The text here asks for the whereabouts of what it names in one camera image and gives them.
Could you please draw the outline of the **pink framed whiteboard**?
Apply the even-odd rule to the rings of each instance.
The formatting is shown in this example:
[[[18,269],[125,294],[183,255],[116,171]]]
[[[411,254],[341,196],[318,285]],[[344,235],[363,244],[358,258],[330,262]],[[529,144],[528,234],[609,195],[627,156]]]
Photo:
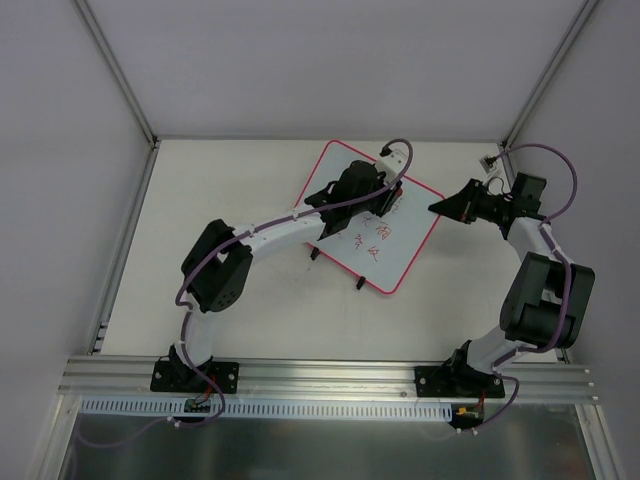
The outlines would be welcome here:
[[[374,157],[339,140],[329,141],[296,201],[303,200],[324,188],[354,160],[375,163]],[[307,243],[318,247],[326,256],[358,279],[383,294],[393,294],[404,280],[423,246],[434,230],[439,215],[428,207],[445,197],[440,192],[415,180],[409,175],[402,179],[403,190],[399,208],[379,218],[361,213],[351,219],[340,233],[323,240]]]

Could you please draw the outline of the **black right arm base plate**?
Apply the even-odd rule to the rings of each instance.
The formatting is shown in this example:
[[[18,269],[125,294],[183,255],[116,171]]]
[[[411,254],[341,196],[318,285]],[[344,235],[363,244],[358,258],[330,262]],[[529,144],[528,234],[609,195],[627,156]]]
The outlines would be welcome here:
[[[419,398],[480,398],[505,397],[502,381],[495,375],[477,372],[468,367],[416,366],[414,383]]]

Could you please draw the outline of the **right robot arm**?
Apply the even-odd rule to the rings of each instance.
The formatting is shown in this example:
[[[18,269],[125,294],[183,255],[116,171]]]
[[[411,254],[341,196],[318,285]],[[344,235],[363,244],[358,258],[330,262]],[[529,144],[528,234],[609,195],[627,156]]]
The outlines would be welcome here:
[[[505,365],[529,354],[572,346],[595,283],[594,271],[569,258],[540,215],[541,177],[518,174],[509,193],[494,195],[477,179],[429,211],[471,224],[496,225],[521,261],[502,304],[499,323],[484,336],[456,349],[429,383],[443,383],[459,396],[489,387]]]

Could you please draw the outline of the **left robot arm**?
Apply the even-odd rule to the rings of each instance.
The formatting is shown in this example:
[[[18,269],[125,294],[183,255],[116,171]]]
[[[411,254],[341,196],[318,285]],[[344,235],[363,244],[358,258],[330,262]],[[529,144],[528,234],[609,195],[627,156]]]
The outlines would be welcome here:
[[[355,160],[337,180],[304,198],[289,212],[261,224],[231,227],[210,222],[181,266],[184,275],[175,304],[186,309],[175,343],[179,361],[173,378],[187,391],[202,388],[208,379],[205,364],[212,355],[189,352],[188,329],[195,313],[221,312],[240,297],[251,266],[294,244],[323,240],[346,229],[361,213],[382,217],[401,196],[406,163]]]

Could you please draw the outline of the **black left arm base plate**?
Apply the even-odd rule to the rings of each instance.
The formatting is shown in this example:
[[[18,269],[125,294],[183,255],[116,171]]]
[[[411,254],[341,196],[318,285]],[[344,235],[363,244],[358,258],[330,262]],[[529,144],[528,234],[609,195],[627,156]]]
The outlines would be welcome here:
[[[208,361],[200,370],[213,381],[224,394],[235,394],[239,380],[240,364],[237,362]],[[216,390],[179,359],[160,358],[154,365],[150,390],[161,393],[204,393],[208,388]]]

